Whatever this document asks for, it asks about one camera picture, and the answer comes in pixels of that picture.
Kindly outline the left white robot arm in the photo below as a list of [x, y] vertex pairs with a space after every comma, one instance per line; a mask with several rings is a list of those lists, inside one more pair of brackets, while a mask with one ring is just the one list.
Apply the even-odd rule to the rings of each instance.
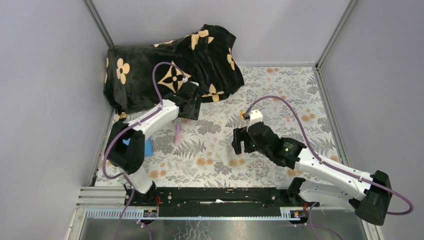
[[185, 82], [176, 93], [167, 94], [162, 103], [129, 122], [113, 124], [103, 159], [120, 168], [144, 206], [155, 200], [155, 184], [142, 164], [146, 141], [167, 123], [177, 118], [197, 120], [201, 105], [200, 87]]

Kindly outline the pink highlighter pen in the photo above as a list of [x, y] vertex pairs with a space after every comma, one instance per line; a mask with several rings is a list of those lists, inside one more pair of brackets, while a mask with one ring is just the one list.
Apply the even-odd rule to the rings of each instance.
[[180, 133], [181, 133], [181, 124], [178, 123], [176, 125], [176, 132], [175, 132], [175, 140], [174, 140], [175, 145], [178, 145], [180, 142]]

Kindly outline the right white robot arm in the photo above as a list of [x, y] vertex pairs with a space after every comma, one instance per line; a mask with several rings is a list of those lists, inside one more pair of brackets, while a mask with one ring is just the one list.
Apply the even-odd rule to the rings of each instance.
[[277, 166], [309, 173], [328, 182], [325, 185], [294, 180], [286, 193], [291, 205], [299, 206], [303, 202], [332, 204], [353, 211], [370, 224], [384, 224], [393, 195], [376, 185], [391, 188], [385, 172], [360, 171], [325, 157], [319, 161], [304, 143], [279, 137], [263, 122], [233, 129], [231, 146], [237, 155], [258, 152]]

